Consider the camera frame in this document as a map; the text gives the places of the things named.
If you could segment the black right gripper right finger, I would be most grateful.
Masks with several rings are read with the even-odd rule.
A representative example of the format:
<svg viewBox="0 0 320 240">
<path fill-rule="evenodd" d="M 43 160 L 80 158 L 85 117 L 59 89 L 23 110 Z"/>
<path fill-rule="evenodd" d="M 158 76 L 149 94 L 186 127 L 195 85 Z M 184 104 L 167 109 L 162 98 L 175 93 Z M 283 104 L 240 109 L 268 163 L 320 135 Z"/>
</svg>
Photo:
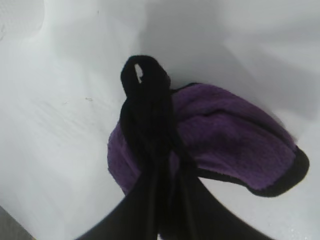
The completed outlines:
<svg viewBox="0 0 320 240">
<path fill-rule="evenodd" d="M 208 191 L 192 172 L 172 176 L 170 164 L 161 164 L 169 192 L 169 213 L 177 240 L 252 240 L 253 230 Z"/>
</svg>

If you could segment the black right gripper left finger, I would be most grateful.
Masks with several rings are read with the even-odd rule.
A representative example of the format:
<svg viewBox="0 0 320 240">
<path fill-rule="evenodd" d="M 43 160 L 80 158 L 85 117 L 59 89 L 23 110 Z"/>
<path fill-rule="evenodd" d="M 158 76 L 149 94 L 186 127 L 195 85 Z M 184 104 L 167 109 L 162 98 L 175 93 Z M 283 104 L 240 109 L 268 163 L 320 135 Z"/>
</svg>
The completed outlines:
<svg viewBox="0 0 320 240">
<path fill-rule="evenodd" d="M 156 240 L 157 188 L 161 165 L 153 162 L 117 207 L 80 240 Z"/>
</svg>

